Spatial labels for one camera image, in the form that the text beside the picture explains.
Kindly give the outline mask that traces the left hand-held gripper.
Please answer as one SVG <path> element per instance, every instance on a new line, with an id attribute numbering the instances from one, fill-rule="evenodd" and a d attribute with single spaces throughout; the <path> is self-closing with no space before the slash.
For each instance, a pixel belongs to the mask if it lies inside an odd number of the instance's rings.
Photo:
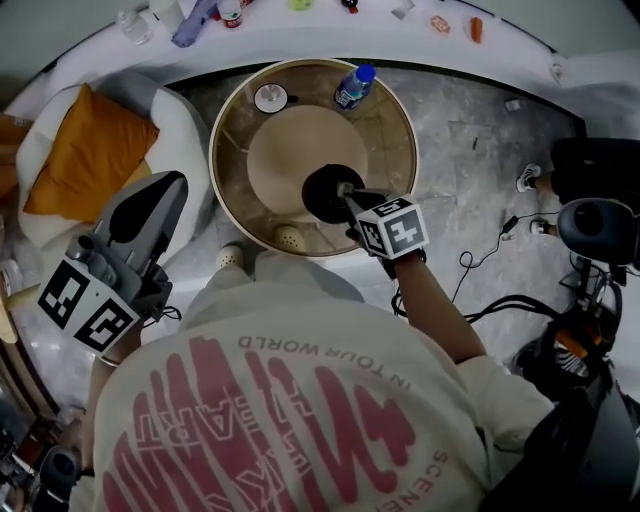
<path id="1" fill-rule="evenodd" d="M 178 171 L 124 187 L 94 227 L 107 246 L 92 233 L 73 237 L 40 286 L 39 310 L 93 353 L 108 352 L 138 322 L 159 320 L 172 283 L 157 263 L 147 262 L 167 249 L 187 197 L 187 180 Z"/>

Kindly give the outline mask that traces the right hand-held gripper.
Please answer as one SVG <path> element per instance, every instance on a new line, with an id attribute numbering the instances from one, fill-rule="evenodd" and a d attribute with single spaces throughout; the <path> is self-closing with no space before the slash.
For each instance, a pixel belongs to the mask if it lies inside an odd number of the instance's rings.
<path id="1" fill-rule="evenodd" d="M 407 256 L 426 262 L 429 236 L 420 206 L 411 196 L 388 199 L 381 188 L 341 186 L 341 199 L 351 215 L 348 221 L 355 240 L 375 257 L 390 278 L 395 265 Z"/>

